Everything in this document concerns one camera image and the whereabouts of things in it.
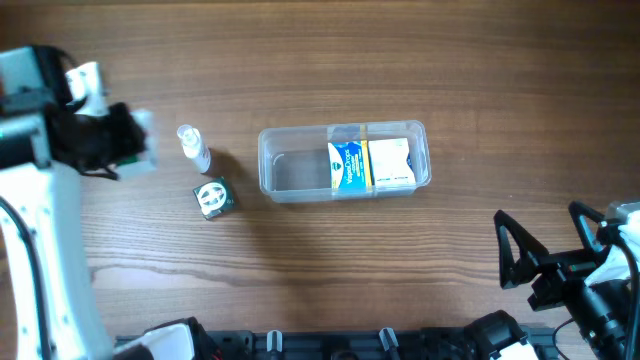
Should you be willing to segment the white green Panadol box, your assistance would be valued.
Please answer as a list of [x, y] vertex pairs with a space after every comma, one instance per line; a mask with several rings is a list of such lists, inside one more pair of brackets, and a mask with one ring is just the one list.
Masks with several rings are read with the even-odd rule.
[[154, 115], [146, 109], [132, 112], [133, 119], [145, 135], [145, 149], [115, 165], [114, 171], [119, 180], [125, 180], [151, 173], [157, 169], [157, 141], [154, 136]]

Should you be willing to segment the blue VapoDrops box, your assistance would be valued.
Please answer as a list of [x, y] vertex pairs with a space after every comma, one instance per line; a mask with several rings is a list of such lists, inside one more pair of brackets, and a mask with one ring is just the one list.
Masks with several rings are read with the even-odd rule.
[[331, 188], [335, 191], [370, 192], [373, 188], [367, 140], [330, 142]]

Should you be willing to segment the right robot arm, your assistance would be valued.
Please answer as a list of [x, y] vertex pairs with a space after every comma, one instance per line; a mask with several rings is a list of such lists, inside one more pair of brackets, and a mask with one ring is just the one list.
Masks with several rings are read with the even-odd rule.
[[569, 207], [582, 246], [550, 253], [499, 210], [500, 286], [529, 284], [535, 311], [564, 307], [599, 359], [639, 356], [639, 205], [613, 202], [601, 213], [582, 202]]

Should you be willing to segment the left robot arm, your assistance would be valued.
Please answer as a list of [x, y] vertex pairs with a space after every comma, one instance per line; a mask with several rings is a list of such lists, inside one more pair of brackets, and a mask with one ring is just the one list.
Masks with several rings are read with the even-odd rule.
[[1, 233], [21, 359], [193, 359], [185, 320], [118, 345], [96, 306], [81, 181], [155, 168], [152, 115], [108, 104], [96, 64], [30, 45], [1, 55]]

